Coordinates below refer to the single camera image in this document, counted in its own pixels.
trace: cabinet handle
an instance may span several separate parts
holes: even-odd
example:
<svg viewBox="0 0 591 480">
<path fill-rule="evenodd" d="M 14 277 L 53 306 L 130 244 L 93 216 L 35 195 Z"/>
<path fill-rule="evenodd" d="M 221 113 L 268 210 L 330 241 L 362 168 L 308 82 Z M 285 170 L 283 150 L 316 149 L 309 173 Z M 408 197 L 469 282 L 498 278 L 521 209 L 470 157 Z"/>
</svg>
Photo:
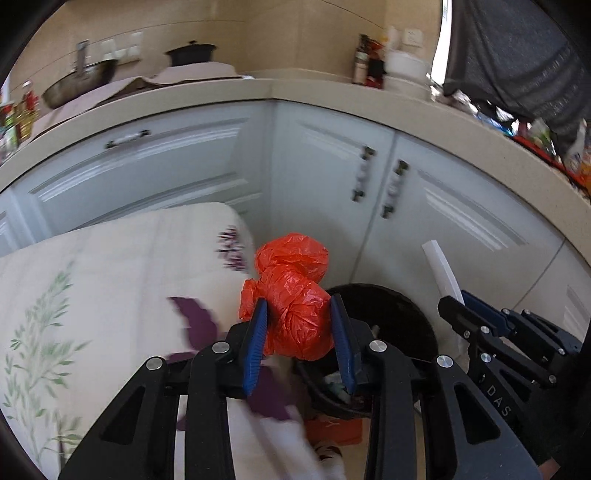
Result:
<svg viewBox="0 0 591 480">
<path fill-rule="evenodd" d="M 404 160 L 398 160 L 398 165 L 394 167 L 390 183 L 386 189 L 386 201 L 382 207 L 382 218 L 388 218 L 390 213 L 396 210 L 396 199 L 400 194 L 400 186 L 404 178 L 404 173 L 408 170 L 408 163 Z"/>
<path fill-rule="evenodd" d="M 351 200 L 354 202 L 358 202 L 360 198 L 365 197 L 365 182 L 368 176 L 369 170 L 369 160 L 371 157 L 375 155 L 375 150 L 367 145 L 363 146 L 363 151 L 361 152 L 361 165 L 359 166 L 359 171 L 356 175 L 356 182 L 355 182 L 355 189 L 353 190 L 353 196 Z"/>
<path fill-rule="evenodd" d="M 119 145 L 123 145 L 125 143 L 133 142 L 133 141 L 138 140 L 142 137 L 147 137 L 151 133 L 152 132 L 150 130 L 140 130 L 139 132 L 137 132 L 135 134 L 129 134 L 129 135 L 125 135 L 124 137 L 121 137 L 121 138 L 116 138 L 115 140 L 111 140 L 110 142 L 107 142 L 105 144 L 105 149 L 108 150 L 110 148 L 115 148 L 115 147 L 118 147 Z"/>
</svg>

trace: white plastic strip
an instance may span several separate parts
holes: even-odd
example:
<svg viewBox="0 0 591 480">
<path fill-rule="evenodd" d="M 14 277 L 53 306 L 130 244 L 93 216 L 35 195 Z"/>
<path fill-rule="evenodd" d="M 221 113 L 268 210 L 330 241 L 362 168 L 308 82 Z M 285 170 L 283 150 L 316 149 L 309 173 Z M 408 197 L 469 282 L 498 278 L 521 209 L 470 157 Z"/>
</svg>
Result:
<svg viewBox="0 0 591 480">
<path fill-rule="evenodd" d="M 431 270 L 433 270 L 435 282 L 437 283 L 437 288 L 439 288 L 441 296 L 453 297 L 464 305 L 460 286 L 457 284 L 452 268 L 449 266 L 445 255 L 443 255 L 443 251 L 437 240 L 430 240 L 426 244 L 423 244 L 423 251 L 425 252 Z"/>
</svg>

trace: red plastic bag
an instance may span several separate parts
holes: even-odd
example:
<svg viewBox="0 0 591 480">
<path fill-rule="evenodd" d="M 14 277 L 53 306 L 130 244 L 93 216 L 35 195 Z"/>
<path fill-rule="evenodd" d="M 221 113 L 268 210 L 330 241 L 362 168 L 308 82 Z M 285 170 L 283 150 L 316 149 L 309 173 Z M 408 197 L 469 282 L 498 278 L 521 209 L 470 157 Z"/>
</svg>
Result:
<svg viewBox="0 0 591 480">
<path fill-rule="evenodd" d="M 277 265 L 290 265 L 318 283 L 329 266 L 329 251 L 309 236 L 288 233 L 263 245 L 256 252 L 255 268 L 259 275 Z"/>
<path fill-rule="evenodd" d="M 263 245 L 256 253 L 260 280 L 248 279 L 242 289 L 239 317 L 250 320 L 256 301 L 269 304 L 265 355 L 278 353 L 318 360 L 333 347 L 330 295 L 320 288 L 328 267 L 328 251 L 316 240 L 290 233 Z"/>
</svg>

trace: white cabinet door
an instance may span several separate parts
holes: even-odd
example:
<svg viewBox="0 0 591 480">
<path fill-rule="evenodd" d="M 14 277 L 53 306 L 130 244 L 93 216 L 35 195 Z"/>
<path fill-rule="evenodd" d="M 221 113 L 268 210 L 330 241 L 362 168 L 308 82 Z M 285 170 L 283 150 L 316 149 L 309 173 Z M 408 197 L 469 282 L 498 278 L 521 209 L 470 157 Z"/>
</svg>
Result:
<svg viewBox="0 0 591 480">
<path fill-rule="evenodd" d="M 12 189 L 0 194 L 0 257 L 34 242 L 22 218 Z"/>
<path fill-rule="evenodd" d="M 352 116 L 280 103 L 271 166 L 271 235 L 309 235 L 329 250 L 325 288 L 350 281 L 387 167 L 394 131 Z M 375 150 L 362 159 L 365 147 Z M 362 164 L 365 195 L 352 200 Z"/>
<path fill-rule="evenodd" d="M 395 212 L 387 218 L 381 206 L 376 212 L 354 281 L 384 285 L 417 303 L 445 352 L 457 347 L 456 336 L 437 313 L 439 291 L 423 243 L 437 240 L 460 288 L 497 308 L 511 308 L 563 238 L 492 178 L 432 145 L 399 135 L 394 159 L 410 167 Z M 386 198 L 384 192 L 382 204 Z"/>
<path fill-rule="evenodd" d="M 570 242 L 515 310 L 530 310 L 584 340 L 591 318 L 591 268 Z"/>
<path fill-rule="evenodd" d="M 269 108 L 251 102 L 169 112 L 57 154 L 15 185 L 35 237 L 161 207 L 250 201 L 263 186 Z"/>
</svg>

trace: countertop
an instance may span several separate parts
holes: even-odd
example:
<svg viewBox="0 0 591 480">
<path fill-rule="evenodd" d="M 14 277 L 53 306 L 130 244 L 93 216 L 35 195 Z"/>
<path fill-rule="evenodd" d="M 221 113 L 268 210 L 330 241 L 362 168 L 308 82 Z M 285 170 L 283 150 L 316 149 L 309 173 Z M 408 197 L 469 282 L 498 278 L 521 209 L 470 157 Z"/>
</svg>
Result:
<svg viewBox="0 0 591 480">
<path fill-rule="evenodd" d="M 0 167 L 0 191 L 60 150 L 115 125 L 192 106 L 270 99 L 356 115 L 456 155 L 540 212 L 591 265 L 591 206 L 558 172 L 463 112 L 346 83 L 231 79 L 175 85 L 132 95 L 83 113 L 24 146 Z"/>
</svg>

